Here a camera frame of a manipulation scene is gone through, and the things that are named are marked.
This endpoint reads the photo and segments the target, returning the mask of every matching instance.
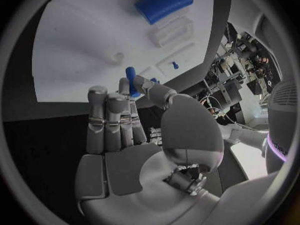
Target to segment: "blue cylinder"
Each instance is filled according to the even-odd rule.
[[[134,67],[129,66],[126,68],[126,77],[129,80],[129,92],[130,96],[133,98],[137,98],[141,94],[136,90],[134,86],[134,79],[136,77],[136,70]]]
[[[140,0],[135,4],[137,10],[149,24],[154,24],[167,15],[187,7],[193,0]]]

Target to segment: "purple light ring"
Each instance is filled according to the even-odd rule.
[[[274,143],[271,140],[270,137],[270,133],[267,134],[267,144],[269,145],[269,147],[271,148],[271,150],[273,151],[273,153],[275,153],[275,155],[277,157],[279,157],[282,161],[287,161],[287,158],[285,155],[283,155],[282,153],[280,153],[277,148],[275,147]]]

